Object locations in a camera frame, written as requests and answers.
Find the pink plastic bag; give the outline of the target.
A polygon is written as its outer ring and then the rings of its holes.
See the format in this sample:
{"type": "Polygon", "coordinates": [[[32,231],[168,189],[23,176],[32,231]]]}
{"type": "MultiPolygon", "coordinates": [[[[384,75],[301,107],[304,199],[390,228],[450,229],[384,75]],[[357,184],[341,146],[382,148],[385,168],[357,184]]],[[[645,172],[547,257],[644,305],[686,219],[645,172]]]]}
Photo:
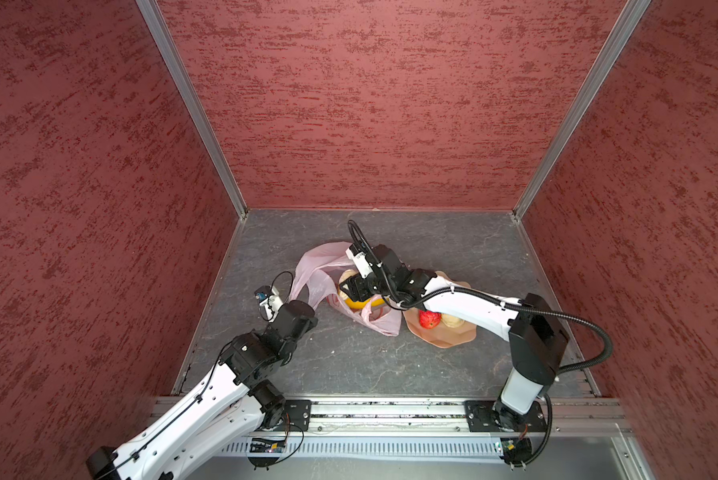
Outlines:
{"type": "Polygon", "coordinates": [[[346,255],[349,246],[349,242],[330,242],[304,253],[295,269],[290,300],[295,300],[306,289],[307,303],[313,309],[326,303],[346,319],[365,328],[387,337],[398,336],[402,313],[385,305],[373,306],[380,296],[372,297],[370,303],[359,310],[351,309],[339,296],[334,277],[355,267],[346,255]]]}

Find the red fake strawberry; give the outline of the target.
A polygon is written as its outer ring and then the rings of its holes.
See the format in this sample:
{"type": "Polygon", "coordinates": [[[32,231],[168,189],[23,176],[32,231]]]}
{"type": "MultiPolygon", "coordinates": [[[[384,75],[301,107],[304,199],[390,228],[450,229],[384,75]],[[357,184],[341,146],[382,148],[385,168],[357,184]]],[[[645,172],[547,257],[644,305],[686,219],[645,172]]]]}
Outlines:
{"type": "Polygon", "coordinates": [[[426,330],[436,328],[442,320],[442,315],[438,312],[432,312],[428,310],[418,311],[418,323],[419,326],[426,330]]]}

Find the pink scalloped bowl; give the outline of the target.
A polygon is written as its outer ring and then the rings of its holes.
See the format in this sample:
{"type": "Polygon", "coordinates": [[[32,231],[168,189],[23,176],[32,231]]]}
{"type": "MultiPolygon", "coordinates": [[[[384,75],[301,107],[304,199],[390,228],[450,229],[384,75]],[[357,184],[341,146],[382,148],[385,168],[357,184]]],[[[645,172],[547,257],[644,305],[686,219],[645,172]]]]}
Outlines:
{"type": "Polygon", "coordinates": [[[405,311],[403,313],[404,320],[413,335],[430,345],[448,349],[476,339],[477,327],[464,320],[464,323],[455,329],[447,328],[442,322],[434,329],[423,329],[418,323],[418,311],[419,309],[416,308],[405,311]]]}

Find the beige fake fruit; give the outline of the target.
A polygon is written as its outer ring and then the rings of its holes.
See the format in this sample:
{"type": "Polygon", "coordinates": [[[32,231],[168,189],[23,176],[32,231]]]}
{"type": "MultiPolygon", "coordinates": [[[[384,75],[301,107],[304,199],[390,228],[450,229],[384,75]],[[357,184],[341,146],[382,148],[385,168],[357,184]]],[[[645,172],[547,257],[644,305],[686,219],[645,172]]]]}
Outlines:
{"type": "Polygon", "coordinates": [[[455,317],[453,315],[448,314],[441,314],[441,322],[447,327],[451,329],[455,329],[460,327],[464,321],[458,317],[455,317]]]}

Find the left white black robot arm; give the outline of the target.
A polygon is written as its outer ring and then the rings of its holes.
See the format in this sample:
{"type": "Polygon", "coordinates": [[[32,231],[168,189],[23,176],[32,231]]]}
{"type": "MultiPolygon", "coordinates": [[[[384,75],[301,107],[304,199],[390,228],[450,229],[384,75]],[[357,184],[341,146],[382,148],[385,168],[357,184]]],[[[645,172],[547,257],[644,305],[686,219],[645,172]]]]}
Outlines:
{"type": "Polygon", "coordinates": [[[235,337],[209,373],[143,432],[86,461],[94,479],[183,479],[230,441],[286,418],[285,398],[269,377],[289,363],[318,324],[305,302],[283,304],[261,331],[235,337]]]}

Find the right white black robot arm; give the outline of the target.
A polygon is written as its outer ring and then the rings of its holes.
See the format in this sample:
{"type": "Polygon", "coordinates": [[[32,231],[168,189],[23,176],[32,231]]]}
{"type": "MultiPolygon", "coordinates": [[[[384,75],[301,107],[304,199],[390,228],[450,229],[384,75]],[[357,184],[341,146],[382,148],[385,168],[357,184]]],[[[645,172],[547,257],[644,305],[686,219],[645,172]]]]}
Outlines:
{"type": "Polygon", "coordinates": [[[449,315],[482,328],[509,344],[512,369],[492,407],[492,423],[518,431],[561,373],[569,337],[545,300],[492,296],[463,287],[434,271],[411,269],[384,245],[354,243],[346,250],[357,273],[339,288],[353,301],[382,296],[403,310],[449,315]]]}

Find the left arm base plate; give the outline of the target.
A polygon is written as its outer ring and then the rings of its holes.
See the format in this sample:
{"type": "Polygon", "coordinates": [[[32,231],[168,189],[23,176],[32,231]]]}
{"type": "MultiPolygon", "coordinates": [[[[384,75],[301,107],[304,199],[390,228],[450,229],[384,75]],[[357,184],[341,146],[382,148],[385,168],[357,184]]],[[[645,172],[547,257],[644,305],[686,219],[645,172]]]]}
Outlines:
{"type": "Polygon", "coordinates": [[[283,410],[278,418],[278,423],[273,428],[274,431],[284,432],[286,426],[290,425],[290,429],[295,426],[295,430],[300,428],[304,432],[309,429],[311,411],[313,402],[308,399],[287,399],[284,401],[283,410]]]}

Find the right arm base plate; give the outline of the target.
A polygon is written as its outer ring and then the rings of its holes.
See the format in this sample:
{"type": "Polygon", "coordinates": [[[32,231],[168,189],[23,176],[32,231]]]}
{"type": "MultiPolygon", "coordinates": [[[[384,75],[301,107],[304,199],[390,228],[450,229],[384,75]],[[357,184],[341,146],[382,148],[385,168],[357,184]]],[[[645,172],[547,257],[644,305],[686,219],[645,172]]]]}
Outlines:
{"type": "Polygon", "coordinates": [[[534,401],[530,410],[518,414],[493,400],[466,400],[465,418],[470,432],[540,433],[548,426],[541,404],[534,401]]]}

